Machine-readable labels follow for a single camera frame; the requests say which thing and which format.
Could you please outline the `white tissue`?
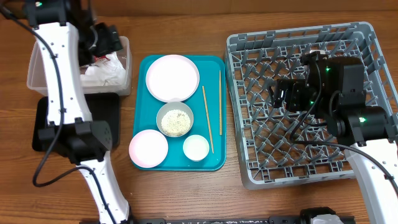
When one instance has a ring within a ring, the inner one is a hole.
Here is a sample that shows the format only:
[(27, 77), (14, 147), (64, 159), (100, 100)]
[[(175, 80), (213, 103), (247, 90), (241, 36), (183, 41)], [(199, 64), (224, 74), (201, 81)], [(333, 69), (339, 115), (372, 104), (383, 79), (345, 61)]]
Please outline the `white tissue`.
[(113, 52), (97, 58), (94, 63), (80, 67), (83, 86), (110, 86), (124, 83), (126, 70)]

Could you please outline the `grey bowl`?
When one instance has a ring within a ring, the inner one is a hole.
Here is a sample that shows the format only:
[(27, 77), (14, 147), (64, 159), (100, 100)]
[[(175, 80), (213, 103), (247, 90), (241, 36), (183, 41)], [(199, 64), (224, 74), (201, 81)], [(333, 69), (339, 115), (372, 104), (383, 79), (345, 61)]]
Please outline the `grey bowl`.
[(193, 112), (185, 103), (171, 102), (163, 105), (157, 113), (159, 131), (172, 138), (183, 136), (193, 126)]

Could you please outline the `white rice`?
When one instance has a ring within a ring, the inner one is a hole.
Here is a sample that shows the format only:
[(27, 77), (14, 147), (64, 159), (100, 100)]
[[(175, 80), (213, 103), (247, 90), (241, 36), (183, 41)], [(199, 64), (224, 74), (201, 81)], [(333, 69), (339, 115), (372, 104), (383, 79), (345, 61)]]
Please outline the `white rice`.
[(170, 110), (161, 119), (161, 127), (168, 136), (178, 137), (187, 133), (191, 126), (191, 119), (182, 110)]

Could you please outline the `white cup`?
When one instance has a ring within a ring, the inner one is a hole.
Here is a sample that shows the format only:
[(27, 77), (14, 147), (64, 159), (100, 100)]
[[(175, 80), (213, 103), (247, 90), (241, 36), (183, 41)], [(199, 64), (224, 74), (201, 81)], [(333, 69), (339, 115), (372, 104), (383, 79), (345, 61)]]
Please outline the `white cup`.
[(209, 153), (210, 145), (201, 135), (191, 135), (183, 143), (183, 153), (194, 162), (202, 161)]

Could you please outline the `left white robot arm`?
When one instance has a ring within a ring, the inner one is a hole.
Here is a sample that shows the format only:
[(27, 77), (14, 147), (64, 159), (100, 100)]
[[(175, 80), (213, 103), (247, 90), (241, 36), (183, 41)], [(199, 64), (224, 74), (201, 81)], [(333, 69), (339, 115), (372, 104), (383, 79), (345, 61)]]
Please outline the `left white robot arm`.
[(47, 125), (38, 137), (46, 156), (66, 157), (89, 186), (100, 223), (131, 223), (111, 165), (113, 137), (95, 121), (86, 102), (80, 67), (121, 50), (114, 26), (96, 23), (80, 1), (24, 1), (20, 12), (1, 4), (1, 14), (30, 32), (39, 44), (47, 84)]

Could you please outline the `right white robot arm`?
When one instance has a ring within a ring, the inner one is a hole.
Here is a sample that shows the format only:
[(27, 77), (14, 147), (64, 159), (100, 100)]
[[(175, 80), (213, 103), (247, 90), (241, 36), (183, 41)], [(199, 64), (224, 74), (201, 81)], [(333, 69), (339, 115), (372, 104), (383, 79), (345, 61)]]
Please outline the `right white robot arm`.
[[(289, 141), (344, 151), (358, 181), (371, 223), (397, 223), (397, 142), (384, 108), (366, 104), (365, 67), (356, 57), (301, 56), (304, 79), (279, 79), (268, 88), (274, 108), (303, 111)], [(314, 115), (336, 142), (299, 140), (295, 133)]]

